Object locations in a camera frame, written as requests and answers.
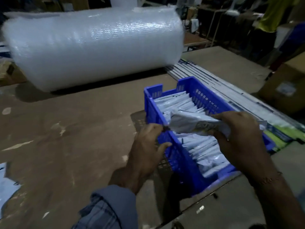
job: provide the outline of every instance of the right hand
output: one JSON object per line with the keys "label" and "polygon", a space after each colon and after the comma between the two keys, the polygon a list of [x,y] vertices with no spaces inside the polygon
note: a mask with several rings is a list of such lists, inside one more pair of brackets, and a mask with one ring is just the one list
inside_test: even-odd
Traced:
{"label": "right hand", "polygon": [[231,129],[228,139],[216,130],[211,134],[217,139],[221,152],[232,165],[254,181],[277,173],[266,151],[259,124],[252,115],[228,111],[213,117],[222,120]]}

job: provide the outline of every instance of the person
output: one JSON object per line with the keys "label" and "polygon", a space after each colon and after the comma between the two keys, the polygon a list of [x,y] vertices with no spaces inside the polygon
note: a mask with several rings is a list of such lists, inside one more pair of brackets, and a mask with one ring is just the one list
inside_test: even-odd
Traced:
{"label": "person", "polygon": [[[257,121],[245,112],[228,111],[214,117],[227,123],[231,134],[227,139],[219,131],[210,133],[228,161],[254,187],[267,227],[305,228],[304,212],[267,153]],[[148,124],[136,134],[127,165],[112,176],[108,187],[92,194],[72,229],[138,228],[135,196],[171,146],[166,142],[155,147],[162,131],[161,125]]]}

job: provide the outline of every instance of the brown table surface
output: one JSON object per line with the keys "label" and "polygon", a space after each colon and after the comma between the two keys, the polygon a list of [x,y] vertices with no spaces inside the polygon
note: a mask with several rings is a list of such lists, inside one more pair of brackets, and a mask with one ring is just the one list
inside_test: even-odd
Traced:
{"label": "brown table surface", "polygon": [[210,41],[205,39],[205,38],[201,38],[196,34],[191,34],[189,32],[185,32],[185,36],[184,36],[184,46],[185,47],[190,47],[190,46],[198,46],[198,45],[202,45],[202,44],[207,44]]}
{"label": "brown table surface", "polygon": [[[268,74],[220,47],[182,57],[240,88],[248,77],[250,92],[261,84],[262,75],[255,72]],[[0,228],[70,228],[90,193],[106,186],[112,172],[125,165],[136,132],[130,116],[144,109],[144,87],[159,83],[168,90],[177,82],[163,70],[153,70],[65,93],[43,93],[30,83],[0,88],[0,106],[11,108],[10,114],[0,114],[0,162],[9,163],[7,176],[22,185],[4,207]],[[3,151],[24,142],[30,143]],[[144,184],[137,196],[139,228],[156,227],[171,214],[165,210],[166,192],[152,179]],[[200,198],[202,194],[181,201],[180,209]]]}

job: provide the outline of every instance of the plastic crate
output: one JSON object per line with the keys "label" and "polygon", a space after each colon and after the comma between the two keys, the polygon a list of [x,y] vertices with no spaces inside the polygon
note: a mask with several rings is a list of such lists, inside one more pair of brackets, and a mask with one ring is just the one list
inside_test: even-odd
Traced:
{"label": "plastic crate", "polygon": [[[164,116],[155,104],[154,99],[182,91],[189,93],[194,104],[196,104],[198,108],[204,107],[210,114],[234,111],[234,109],[223,99],[210,91],[194,77],[180,79],[176,89],[162,92],[162,87],[162,84],[158,84],[144,88],[147,123],[167,124]],[[267,150],[271,150],[275,146],[274,142],[265,134],[263,135],[263,140]],[[184,183],[189,189],[189,196],[202,192],[214,181],[224,178],[225,176],[230,175],[230,172],[236,170],[235,167],[230,164],[214,175],[204,178],[201,175],[196,162],[193,161],[189,152],[182,147],[182,144],[172,131],[162,133],[158,137],[158,142],[171,142],[173,144],[171,147],[167,148],[165,155],[168,158],[173,172],[179,175],[180,182]]]}

